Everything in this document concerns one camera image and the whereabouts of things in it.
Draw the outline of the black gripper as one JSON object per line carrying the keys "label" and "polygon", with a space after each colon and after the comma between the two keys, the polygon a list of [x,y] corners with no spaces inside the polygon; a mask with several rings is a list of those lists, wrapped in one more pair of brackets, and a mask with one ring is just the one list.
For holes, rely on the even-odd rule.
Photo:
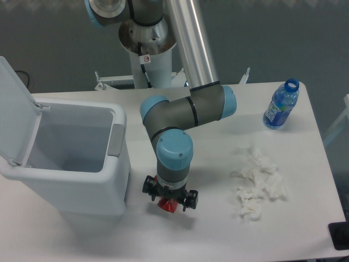
{"label": "black gripper", "polygon": [[198,191],[186,190],[187,178],[176,182],[164,184],[161,177],[147,176],[142,187],[142,192],[151,196],[151,201],[156,197],[173,200],[183,206],[183,212],[186,209],[196,209],[198,203]]}

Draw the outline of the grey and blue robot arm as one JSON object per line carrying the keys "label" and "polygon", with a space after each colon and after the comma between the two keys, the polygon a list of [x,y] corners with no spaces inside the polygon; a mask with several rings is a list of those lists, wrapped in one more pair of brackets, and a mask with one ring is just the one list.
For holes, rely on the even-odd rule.
{"label": "grey and blue robot arm", "polygon": [[221,85],[215,70],[198,1],[85,1],[90,20],[98,26],[120,23],[119,39],[136,56],[135,80],[145,88],[156,86],[160,72],[149,66],[157,55],[179,47],[190,94],[169,101],[151,96],[140,106],[142,123],[157,158],[156,176],[147,176],[142,191],[160,208],[175,212],[195,209],[198,192],[186,183],[194,155],[190,128],[233,115],[233,91]]}

